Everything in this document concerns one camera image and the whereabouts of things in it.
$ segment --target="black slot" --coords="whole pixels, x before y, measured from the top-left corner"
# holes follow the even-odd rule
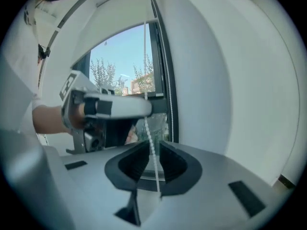
[[[115,215],[133,225],[140,226],[138,205],[136,201],[136,191],[131,193],[127,207],[120,209]]]
[[[242,181],[233,182],[228,185],[249,217],[255,216],[265,208],[260,199]]]
[[[73,169],[76,169],[78,167],[84,166],[86,164],[87,164],[87,162],[85,162],[85,161],[78,161],[78,162],[74,162],[74,163],[68,163],[68,164],[65,165],[65,167],[66,167],[67,170],[73,170]]]

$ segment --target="white sleeve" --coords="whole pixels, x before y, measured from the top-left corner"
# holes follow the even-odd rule
[[[34,94],[33,100],[32,100],[32,111],[41,105],[44,105],[44,102],[40,99],[38,94]]]

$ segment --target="building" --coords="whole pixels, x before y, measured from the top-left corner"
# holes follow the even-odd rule
[[[153,73],[147,73],[146,76],[148,76],[147,78],[147,83],[148,83],[148,88],[149,88],[149,92],[151,92],[151,88],[154,87],[154,85],[152,84],[153,82]],[[132,80],[130,85],[131,85],[131,94],[140,94],[140,80],[142,79],[135,79]]]
[[[122,95],[128,95],[129,94],[129,91],[128,91],[128,87],[124,87],[123,90],[122,90]]]

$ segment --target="sky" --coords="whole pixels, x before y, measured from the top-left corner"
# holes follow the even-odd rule
[[[152,60],[148,25],[146,25],[146,53]],[[96,59],[100,60],[101,58],[104,59],[105,67],[108,62],[116,66],[114,80],[122,75],[122,79],[128,79],[126,86],[130,87],[131,80],[135,79],[133,64],[144,71],[144,25],[119,33],[93,48],[91,60],[95,63]],[[94,81],[91,70],[90,80]]]

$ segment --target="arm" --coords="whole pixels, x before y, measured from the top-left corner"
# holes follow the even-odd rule
[[[32,112],[33,124],[38,134],[70,133],[62,123],[61,106],[38,106]]]
[[[76,128],[83,128],[83,109],[83,104],[77,106],[74,115],[70,118]],[[63,125],[61,106],[40,105],[32,111],[32,115],[34,128],[38,134],[71,134],[71,131]]]

